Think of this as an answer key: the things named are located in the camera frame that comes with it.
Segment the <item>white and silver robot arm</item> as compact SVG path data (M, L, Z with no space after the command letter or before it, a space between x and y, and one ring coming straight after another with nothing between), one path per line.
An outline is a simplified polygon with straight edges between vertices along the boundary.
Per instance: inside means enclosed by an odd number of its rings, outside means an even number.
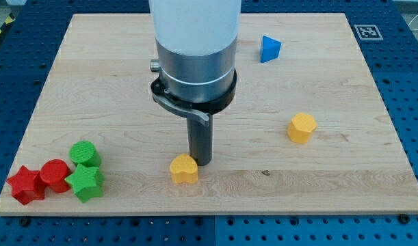
M151 0L158 58L153 100L187 120L190 156L212 159L213 115L233 101L241 0Z

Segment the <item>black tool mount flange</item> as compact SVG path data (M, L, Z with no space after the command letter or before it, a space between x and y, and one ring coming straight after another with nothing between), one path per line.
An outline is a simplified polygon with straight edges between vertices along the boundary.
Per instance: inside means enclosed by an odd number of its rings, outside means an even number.
M151 83L153 100L166 111L188 120L193 120L203 126L210 126L210 115L217 114L227 108L235 96L237 71L234 70L231 86L220 97L207 102L188 102L166 92L165 85L158 77Z

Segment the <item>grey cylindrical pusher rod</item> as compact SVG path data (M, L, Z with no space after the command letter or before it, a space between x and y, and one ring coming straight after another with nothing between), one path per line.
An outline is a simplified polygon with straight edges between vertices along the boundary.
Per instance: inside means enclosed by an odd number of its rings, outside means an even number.
M209 164L213 156L213 116L211 114L207 114L207 116L209 117L208 126L187 119L189 152L198 166Z

